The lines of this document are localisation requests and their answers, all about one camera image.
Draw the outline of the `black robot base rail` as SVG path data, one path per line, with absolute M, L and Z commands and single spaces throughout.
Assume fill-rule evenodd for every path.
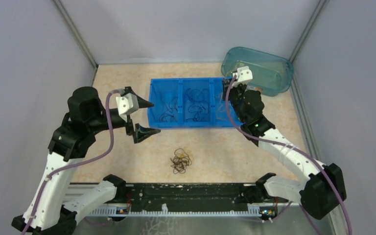
M 254 183 L 133 183 L 119 190 L 111 203 L 130 212 L 274 214 L 285 199 L 261 194 Z

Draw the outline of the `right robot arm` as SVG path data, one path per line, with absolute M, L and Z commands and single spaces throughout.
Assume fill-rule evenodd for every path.
M 275 173 L 267 173 L 257 181 L 256 195 L 262 202 L 280 197 L 299 203 L 312 218 L 322 219 L 347 198 L 342 169 L 336 164 L 326 165 L 286 137 L 263 114 L 264 103 L 259 91 L 252 91 L 237 78 L 222 80 L 223 99 L 228 112 L 233 108 L 236 120 L 229 117 L 234 128 L 255 146 L 269 152 L 289 169 L 296 180 L 288 180 Z

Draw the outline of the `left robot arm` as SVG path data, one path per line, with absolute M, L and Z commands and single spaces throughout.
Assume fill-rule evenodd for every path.
M 116 128 L 124 128 L 134 143 L 159 133 L 158 129 L 132 122 L 132 113 L 151 108 L 153 103 L 141 98 L 129 86 L 110 91 L 104 102 L 94 87 L 81 87 L 67 103 L 69 110 L 50 140 L 46 167 L 35 196 L 26 212 L 12 220 L 12 227 L 21 234 L 71 235 L 102 204 L 111 201 L 129 204 L 131 196 L 126 181 L 113 174 L 72 201 L 64 202 L 64 197 L 76 169 L 95 162 L 95 158 L 86 160 L 85 157 L 98 133 L 109 132 L 107 152 L 113 149 Z

